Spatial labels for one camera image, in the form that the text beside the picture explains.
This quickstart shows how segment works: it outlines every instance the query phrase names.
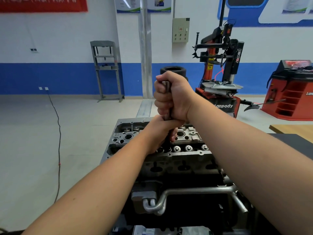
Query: black tire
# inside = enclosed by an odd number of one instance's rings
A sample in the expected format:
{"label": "black tire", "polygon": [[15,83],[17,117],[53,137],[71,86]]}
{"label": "black tire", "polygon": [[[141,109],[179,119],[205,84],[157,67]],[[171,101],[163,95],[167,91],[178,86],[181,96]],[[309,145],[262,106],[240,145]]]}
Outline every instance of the black tire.
{"label": "black tire", "polygon": [[188,81],[188,78],[186,77],[186,68],[179,67],[179,66],[164,67],[160,69],[160,74],[163,74],[166,71],[172,71],[174,73],[177,73],[178,75],[181,75],[184,78],[186,78]]}

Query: floor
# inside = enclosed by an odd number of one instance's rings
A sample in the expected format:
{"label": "floor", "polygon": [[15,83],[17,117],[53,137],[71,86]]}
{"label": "floor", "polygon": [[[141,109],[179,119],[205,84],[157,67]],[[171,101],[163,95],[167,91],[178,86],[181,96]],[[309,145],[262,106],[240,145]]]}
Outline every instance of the floor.
{"label": "floor", "polygon": [[[93,96],[57,96],[61,125],[62,196],[95,168],[119,118],[135,118],[142,100],[102,101]],[[263,102],[264,98],[246,98]],[[0,227],[25,229],[54,201],[57,192],[57,117],[47,95],[0,96]],[[237,119],[267,133],[270,124],[313,124],[276,119],[261,110]],[[153,105],[151,116],[157,114]]]}

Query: workbench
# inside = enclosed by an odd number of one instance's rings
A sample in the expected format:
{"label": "workbench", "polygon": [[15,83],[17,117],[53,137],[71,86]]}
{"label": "workbench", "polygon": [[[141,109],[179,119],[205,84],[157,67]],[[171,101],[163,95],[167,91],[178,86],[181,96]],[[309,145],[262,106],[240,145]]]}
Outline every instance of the workbench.
{"label": "workbench", "polygon": [[302,138],[313,143],[313,125],[308,124],[273,124],[269,128],[275,133],[298,134]]}

